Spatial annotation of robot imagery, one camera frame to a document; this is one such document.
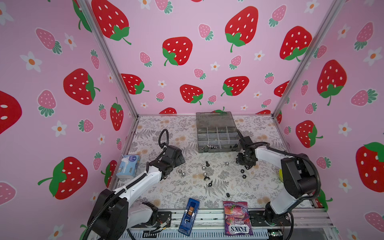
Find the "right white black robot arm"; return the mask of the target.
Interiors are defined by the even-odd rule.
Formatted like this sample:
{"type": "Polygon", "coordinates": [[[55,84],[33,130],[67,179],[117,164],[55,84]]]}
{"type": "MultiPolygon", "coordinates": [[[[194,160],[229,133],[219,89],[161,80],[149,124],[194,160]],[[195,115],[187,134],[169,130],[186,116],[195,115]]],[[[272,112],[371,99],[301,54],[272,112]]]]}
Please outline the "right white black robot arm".
{"type": "Polygon", "coordinates": [[[292,154],[271,147],[267,142],[253,142],[237,130],[239,145],[243,152],[238,154],[236,163],[250,169],[258,161],[265,161],[282,170],[283,190],[266,204],[264,218],[269,225],[277,224],[305,200],[313,200],[321,191],[320,174],[305,154],[292,154]]]}

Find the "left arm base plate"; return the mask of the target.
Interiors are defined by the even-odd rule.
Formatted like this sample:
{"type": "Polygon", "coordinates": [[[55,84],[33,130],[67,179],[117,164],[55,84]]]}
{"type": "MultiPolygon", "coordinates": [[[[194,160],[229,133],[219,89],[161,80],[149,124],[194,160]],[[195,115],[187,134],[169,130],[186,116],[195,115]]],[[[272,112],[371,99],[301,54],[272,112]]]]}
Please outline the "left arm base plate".
{"type": "Polygon", "coordinates": [[[151,228],[169,228],[171,226],[172,213],[170,211],[159,211],[151,228]]]}

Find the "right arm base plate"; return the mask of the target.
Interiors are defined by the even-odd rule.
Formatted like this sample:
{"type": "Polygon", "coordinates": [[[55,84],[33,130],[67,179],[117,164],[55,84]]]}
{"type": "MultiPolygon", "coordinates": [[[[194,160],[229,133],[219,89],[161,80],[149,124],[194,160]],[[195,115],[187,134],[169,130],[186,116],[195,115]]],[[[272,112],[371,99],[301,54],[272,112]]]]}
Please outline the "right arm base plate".
{"type": "Polygon", "coordinates": [[[253,227],[289,227],[291,220],[289,214],[277,215],[273,211],[249,211],[253,227]]]}

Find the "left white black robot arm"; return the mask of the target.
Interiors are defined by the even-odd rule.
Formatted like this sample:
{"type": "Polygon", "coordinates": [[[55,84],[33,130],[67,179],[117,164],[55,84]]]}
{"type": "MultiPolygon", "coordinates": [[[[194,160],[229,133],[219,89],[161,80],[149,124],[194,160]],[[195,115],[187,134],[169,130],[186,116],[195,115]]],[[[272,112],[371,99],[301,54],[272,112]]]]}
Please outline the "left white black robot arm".
{"type": "Polygon", "coordinates": [[[87,240],[91,232],[100,240],[118,240],[129,222],[134,226],[148,222],[156,207],[144,204],[129,212],[132,204],[149,188],[165,180],[174,168],[185,163],[182,150],[175,146],[164,147],[161,154],[146,164],[146,170],[128,184],[113,191],[105,189],[97,198],[87,223],[83,239],[87,240]]]}

